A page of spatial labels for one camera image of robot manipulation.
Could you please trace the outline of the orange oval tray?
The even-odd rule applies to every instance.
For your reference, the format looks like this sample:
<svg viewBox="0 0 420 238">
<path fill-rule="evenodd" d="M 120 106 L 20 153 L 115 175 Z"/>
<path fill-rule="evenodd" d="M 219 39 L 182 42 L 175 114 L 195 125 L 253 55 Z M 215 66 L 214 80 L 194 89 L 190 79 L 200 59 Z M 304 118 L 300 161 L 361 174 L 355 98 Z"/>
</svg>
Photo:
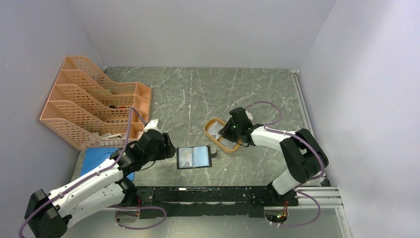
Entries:
<svg viewBox="0 0 420 238">
<path fill-rule="evenodd" d="M 219 133 L 219 131 L 226 125 L 226 122 L 219 118 L 212 118 L 210 119 L 205 127 L 205 135 L 213 142 L 216 146 L 218 146 L 224 152 L 231 154 L 236 152 L 240 148 L 239 142 L 231 142 L 226 139 L 223 135 Z"/>
</svg>

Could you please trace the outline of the black leather card holder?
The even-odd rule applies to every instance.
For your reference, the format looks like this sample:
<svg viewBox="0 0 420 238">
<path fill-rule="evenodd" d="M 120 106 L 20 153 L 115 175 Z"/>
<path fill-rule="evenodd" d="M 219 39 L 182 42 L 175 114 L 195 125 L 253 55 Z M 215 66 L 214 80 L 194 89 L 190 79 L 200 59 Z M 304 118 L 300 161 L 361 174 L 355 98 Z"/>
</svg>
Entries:
<svg viewBox="0 0 420 238">
<path fill-rule="evenodd" d="M 190 168 L 180 168 L 179 161 L 178 161 L 178 150 L 180 147 L 176 148 L 176 161 L 177 161 L 177 169 L 198 169 L 198 168 L 209 168 L 212 167 L 212 159 L 217 156 L 217 150 L 214 152 L 211 151 L 210 146 L 193 146 L 193 147 L 186 147 L 186 148 L 193 148 L 194 150 L 194 165 Z"/>
</svg>

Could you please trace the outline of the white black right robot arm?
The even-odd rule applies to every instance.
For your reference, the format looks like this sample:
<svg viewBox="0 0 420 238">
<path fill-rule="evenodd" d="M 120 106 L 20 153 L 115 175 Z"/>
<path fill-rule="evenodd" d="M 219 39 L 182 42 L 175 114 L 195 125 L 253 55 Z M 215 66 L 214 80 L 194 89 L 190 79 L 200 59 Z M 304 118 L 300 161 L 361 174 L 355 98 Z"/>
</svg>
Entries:
<svg viewBox="0 0 420 238">
<path fill-rule="evenodd" d="M 329 160 L 308 129 L 284 131 L 253 124 L 242 107 L 231 110 L 229 115 L 229 120 L 219 131 L 222 137 L 230 142 L 263 146 L 283 154 L 287 169 L 270 182 L 272 189 L 267 192 L 272 205 L 280 205 L 287 192 L 324 175 Z"/>
</svg>

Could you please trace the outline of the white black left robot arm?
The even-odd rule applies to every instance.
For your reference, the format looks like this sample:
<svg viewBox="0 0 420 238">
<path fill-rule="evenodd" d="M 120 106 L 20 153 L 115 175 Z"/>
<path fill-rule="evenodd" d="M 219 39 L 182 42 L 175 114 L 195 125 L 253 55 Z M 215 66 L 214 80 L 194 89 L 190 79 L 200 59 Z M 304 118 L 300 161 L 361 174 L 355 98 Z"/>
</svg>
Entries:
<svg viewBox="0 0 420 238">
<path fill-rule="evenodd" d="M 126 143 L 101 164 L 80 178 L 50 192 L 34 192 L 19 228 L 29 226 L 37 238 L 60 238 L 84 218 L 111 206 L 128 207 L 140 203 L 136 185 L 128 175 L 148 162 L 173 157 L 175 147 L 168 133 L 148 129 L 139 140 Z"/>
</svg>

